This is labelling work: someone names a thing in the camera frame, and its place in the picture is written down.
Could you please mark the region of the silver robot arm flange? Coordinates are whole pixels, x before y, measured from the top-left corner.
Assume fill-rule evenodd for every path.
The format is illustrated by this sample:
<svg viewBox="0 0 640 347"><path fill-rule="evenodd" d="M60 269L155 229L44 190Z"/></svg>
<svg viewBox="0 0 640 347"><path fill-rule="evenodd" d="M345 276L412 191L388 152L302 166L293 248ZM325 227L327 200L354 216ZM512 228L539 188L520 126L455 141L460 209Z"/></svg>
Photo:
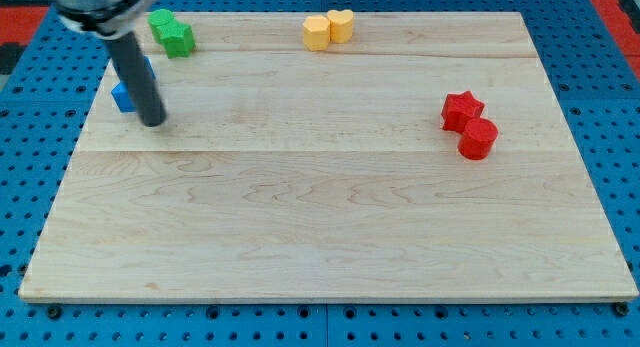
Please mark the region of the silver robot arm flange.
<svg viewBox="0 0 640 347"><path fill-rule="evenodd" d="M71 31L115 40L133 30L136 20L158 0L52 0Z"/></svg>

